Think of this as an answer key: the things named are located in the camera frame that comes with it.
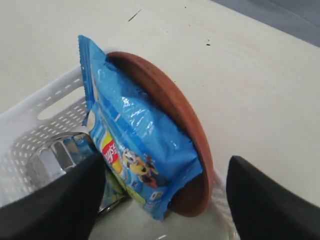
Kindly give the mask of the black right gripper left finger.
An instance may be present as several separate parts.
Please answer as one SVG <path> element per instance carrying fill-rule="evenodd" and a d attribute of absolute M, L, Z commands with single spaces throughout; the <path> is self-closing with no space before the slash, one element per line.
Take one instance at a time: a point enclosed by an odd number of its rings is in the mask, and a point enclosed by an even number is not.
<path fill-rule="evenodd" d="M 94 153 L 70 172 L 0 209 L 2 240 L 86 240 L 105 189 L 105 164 Z"/>

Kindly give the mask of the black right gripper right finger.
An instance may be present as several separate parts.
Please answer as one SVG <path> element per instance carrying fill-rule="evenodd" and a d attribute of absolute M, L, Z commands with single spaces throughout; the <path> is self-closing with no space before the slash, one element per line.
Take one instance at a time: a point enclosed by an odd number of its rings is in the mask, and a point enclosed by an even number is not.
<path fill-rule="evenodd" d="M 320 209 L 241 156 L 229 160 L 226 196 L 242 240 L 318 240 Z"/>

